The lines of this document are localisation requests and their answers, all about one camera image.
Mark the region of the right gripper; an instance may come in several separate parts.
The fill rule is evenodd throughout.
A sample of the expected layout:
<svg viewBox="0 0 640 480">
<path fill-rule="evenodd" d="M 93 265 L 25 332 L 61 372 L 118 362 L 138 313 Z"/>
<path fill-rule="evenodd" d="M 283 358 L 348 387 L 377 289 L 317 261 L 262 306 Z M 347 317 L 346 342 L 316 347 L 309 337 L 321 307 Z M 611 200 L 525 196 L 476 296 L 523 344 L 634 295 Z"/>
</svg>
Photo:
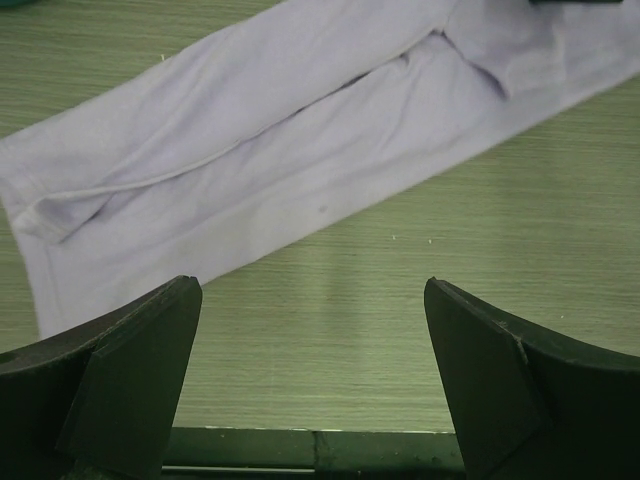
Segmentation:
<svg viewBox="0 0 640 480">
<path fill-rule="evenodd" d="M 595 4 L 595 5 L 600 5 L 600 4 L 620 4 L 623 2 L 623 0 L 529 0 L 530 3 L 532 4 L 560 4 L 560 3 L 565 3 L 565 4 L 586 4 L 586 5 L 590 5 L 590 4 Z"/>
</svg>

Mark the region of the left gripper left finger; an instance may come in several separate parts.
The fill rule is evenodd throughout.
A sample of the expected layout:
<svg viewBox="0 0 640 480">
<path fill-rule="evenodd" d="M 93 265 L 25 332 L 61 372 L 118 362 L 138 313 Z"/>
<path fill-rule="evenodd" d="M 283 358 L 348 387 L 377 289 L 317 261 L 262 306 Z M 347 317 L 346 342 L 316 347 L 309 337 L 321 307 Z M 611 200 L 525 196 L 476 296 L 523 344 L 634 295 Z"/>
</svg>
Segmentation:
<svg viewBox="0 0 640 480">
<path fill-rule="evenodd" d="M 1 476 L 60 479 L 84 463 L 159 477 L 202 289 L 178 276 L 99 318 L 1 355 Z"/>
</svg>

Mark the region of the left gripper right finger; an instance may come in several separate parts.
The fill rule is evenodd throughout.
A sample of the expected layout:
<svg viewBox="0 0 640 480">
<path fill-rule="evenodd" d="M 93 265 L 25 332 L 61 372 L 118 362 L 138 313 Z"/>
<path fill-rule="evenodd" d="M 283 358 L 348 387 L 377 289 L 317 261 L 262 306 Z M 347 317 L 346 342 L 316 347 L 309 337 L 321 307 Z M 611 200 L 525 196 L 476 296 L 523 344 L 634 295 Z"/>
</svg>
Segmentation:
<svg viewBox="0 0 640 480">
<path fill-rule="evenodd" d="M 638 357 L 437 278 L 424 308 L 468 478 L 638 478 Z"/>
</svg>

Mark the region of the lavender t-shirt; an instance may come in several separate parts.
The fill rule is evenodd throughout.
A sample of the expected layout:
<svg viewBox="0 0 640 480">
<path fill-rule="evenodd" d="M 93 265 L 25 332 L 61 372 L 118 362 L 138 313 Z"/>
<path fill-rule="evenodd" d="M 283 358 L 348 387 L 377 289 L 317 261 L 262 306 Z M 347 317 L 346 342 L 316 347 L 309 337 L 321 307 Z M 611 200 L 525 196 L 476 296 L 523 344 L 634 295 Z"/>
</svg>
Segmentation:
<svg viewBox="0 0 640 480">
<path fill-rule="evenodd" d="M 284 1 L 1 142 L 42 337 L 209 282 L 639 72 L 639 5 Z"/>
</svg>

